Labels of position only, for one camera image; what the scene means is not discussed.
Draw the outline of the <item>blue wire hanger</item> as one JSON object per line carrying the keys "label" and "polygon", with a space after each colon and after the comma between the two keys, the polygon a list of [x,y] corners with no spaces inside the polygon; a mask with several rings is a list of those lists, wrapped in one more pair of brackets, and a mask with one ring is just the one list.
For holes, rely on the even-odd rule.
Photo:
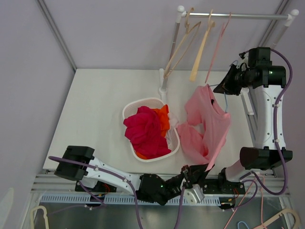
{"label": "blue wire hanger", "polygon": [[[209,85],[210,87],[217,87],[218,84],[212,84],[212,85]],[[224,92],[224,100],[225,100],[225,113],[228,113],[228,101],[227,101],[227,95],[226,93]]]}

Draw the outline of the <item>pink garment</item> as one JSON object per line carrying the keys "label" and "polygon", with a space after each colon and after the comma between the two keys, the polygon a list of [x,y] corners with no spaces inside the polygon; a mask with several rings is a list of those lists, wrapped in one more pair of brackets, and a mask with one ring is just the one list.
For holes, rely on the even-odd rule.
{"label": "pink garment", "polygon": [[209,85],[198,86],[184,106],[186,121],[177,126],[185,155],[196,165],[213,168],[225,145],[231,115],[218,104]]}

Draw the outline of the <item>beige hanger of orange shirt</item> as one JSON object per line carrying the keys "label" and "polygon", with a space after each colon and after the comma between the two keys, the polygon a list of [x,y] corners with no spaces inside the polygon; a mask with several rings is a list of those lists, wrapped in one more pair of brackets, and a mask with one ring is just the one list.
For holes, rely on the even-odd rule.
{"label": "beige hanger of orange shirt", "polygon": [[202,58],[202,55],[203,55],[203,51],[204,51],[204,48],[205,48],[208,36],[210,34],[211,29],[215,26],[215,22],[213,20],[211,20],[212,13],[213,13],[213,10],[211,10],[210,13],[209,13],[207,29],[205,31],[205,34],[204,34],[204,37],[202,39],[200,48],[198,50],[195,62],[193,64],[193,68],[192,68],[192,71],[191,71],[191,74],[190,74],[190,78],[189,78],[189,80],[191,82],[194,82],[196,80],[198,69],[199,69],[199,65],[200,65],[200,62],[201,62],[201,58]]}

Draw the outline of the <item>beige hanger of white shirt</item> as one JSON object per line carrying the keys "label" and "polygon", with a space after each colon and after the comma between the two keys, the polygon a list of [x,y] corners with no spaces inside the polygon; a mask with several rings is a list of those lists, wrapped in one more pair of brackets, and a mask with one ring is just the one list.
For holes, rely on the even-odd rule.
{"label": "beige hanger of white shirt", "polygon": [[164,70],[164,74],[163,74],[164,79],[167,79],[170,76],[170,74],[173,72],[173,70],[177,67],[177,65],[183,59],[187,51],[190,49],[190,46],[192,45],[195,37],[198,34],[198,31],[201,26],[201,21],[198,21],[196,24],[191,26],[189,23],[189,18],[192,12],[194,12],[194,7],[191,7],[186,13],[185,22],[184,22],[185,33],[179,44],[175,45],[173,54],[170,57],[166,65],[166,68]]}

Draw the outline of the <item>magenta t shirt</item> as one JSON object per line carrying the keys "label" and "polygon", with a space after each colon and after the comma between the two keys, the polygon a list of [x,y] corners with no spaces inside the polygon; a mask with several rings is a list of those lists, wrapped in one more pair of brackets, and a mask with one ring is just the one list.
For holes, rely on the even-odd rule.
{"label": "magenta t shirt", "polygon": [[157,156],[159,153],[171,153],[166,138],[161,136],[160,121],[155,111],[141,106],[137,113],[126,118],[125,137],[129,139],[135,152]]}

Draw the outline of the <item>orange t shirt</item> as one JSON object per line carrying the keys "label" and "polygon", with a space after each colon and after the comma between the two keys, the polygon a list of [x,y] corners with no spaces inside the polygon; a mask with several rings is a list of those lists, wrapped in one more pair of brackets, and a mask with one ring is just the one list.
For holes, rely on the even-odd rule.
{"label": "orange t shirt", "polygon": [[[152,110],[156,112],[156,114],[157,114],[157,116],[159,118],[160,129],[161,129],[161,136],[163,138],[165,138],[167,132],[170,130],[169,117],[168,117],[168,113],[169,113],[168,105],[164,105],[160,109],[152,108]],[[144,159],[144,160],[159,158],[159,157],[162,157],[162,156],[164,156],[166,154],[168,154],[168,153],[159,153],[157,156],[152,156],[151,154],[146,156],[146,155],[143,155],[143,154],[141,154],[141,153],[136,151],[136,155],[138,156],[138,158]]]}

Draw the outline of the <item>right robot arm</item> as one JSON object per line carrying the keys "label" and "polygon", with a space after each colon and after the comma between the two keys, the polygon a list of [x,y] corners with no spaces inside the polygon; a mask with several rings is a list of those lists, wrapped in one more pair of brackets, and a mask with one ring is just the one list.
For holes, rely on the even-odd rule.
{"label": "right robot arm", "polygon": [[292,80],[292,66],[269,47],[252,48],[239,56],[241,62],[231,64],[213,92],[241,96],[253,146],[242,147],[239,160],[221,171],[224,177],[218,179],[217,188],[228,193],[234,182],[282,166],[284,185],[277,192],[281,195],[288,182],[286,163],[293,158],[286,148],[282,124],[283,96]]}

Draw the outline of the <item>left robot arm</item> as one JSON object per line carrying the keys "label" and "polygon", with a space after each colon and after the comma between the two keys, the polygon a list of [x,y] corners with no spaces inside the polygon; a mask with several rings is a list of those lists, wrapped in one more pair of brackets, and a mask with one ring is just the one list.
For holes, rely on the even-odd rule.
{"label": "left robot arm", "polygon": [[183,166],[180,173],[168,180],[157,174],[132,174],[107,165],[93,155],[88,146],[68,146],[62,157],[50,156],[58,162],[55,175],[70,181],[86,179],[91,191],[98,191],[102,183],[122,189],[135,199],[161,206],[186,191],[192,204],[203,198],[203,183],[209,173],[207,165]]}

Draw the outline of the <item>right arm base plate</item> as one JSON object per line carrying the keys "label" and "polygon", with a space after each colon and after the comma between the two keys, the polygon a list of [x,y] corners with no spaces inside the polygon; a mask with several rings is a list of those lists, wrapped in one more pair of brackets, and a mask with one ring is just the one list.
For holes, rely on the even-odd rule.
{"label": "right arm base plate", "polygon": [[239,197],[245,194],[244,184],[224,179],[206,178],[203,182],[203,193],[219,197],[221,210],[234,208]]}

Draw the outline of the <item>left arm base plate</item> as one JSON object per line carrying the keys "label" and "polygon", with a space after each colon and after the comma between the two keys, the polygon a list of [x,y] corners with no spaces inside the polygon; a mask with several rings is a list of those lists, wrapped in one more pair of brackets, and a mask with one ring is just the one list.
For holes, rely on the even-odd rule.
{"label": "left arm base plate", "polygon": [[90,191],[93,195],[95,195],[96,198],[99,200],[93,198],[88,192],[86,192],[82,186],[77,182],[75,184],[74,191],[76,191],[79,194],[86,194],[88,196],[88,200],[86,200],[86,204],[90,207],[100,207],[101,206],[101,201],[104,202],[106,205],[111,204],[119,204],[118,203],[118,197],[117,196],[112,196],[113,193],[116,193],[117,188],[98,181],[94,187],[86,187],[85,182],[83,182],[84,187]]}

